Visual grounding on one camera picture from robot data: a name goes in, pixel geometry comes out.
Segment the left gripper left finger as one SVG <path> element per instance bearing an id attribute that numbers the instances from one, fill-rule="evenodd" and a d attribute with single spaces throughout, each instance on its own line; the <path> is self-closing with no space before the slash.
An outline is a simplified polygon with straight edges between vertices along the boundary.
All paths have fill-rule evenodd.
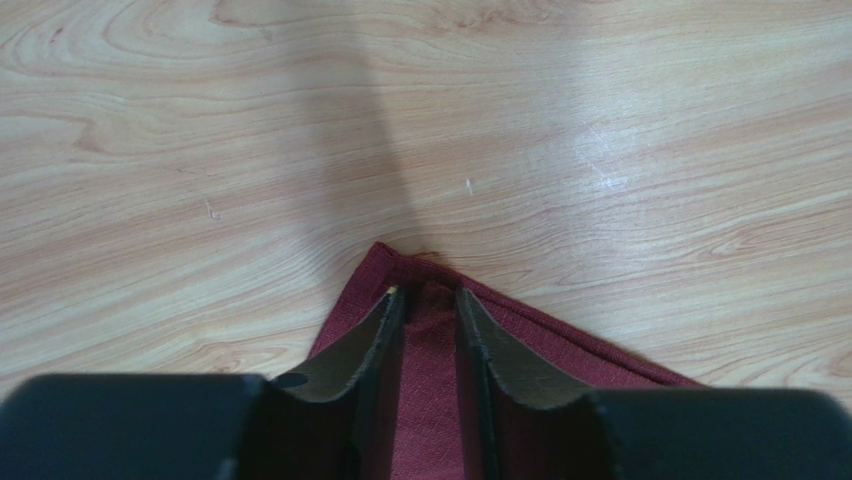
<path id="1" fill-rule="evenodd" d="M 387 479 L 405 295 L 275 378 L 46 374 L 1 405 L 5 479 Z"/>

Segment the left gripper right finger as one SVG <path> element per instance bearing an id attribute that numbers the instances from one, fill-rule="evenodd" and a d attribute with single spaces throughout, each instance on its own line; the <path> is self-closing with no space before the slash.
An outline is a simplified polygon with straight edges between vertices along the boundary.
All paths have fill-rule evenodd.
<path id="1" fill-rule="evenodd" d="M 469 479 L 847 479 L 851 417 L 801 389 L 596 388 L 456 296 Z"/>

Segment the dark red cloth napkin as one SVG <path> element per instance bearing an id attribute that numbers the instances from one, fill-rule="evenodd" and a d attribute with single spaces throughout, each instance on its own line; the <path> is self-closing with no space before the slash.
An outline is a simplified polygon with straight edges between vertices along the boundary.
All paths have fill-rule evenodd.
<path id="1" fill-rule="evenodd" d="M 595 387 L 694 386 L 694 380 L 628 353 L 422 256 L 374 244 L 345 285 L 309 352 L 352 329 L 390 287 L 406 293 L 408 319 L 391 467 L 394 479 L 464 476 L 455 366 L 455 297 L 468 288 L 501 327 Z"/>

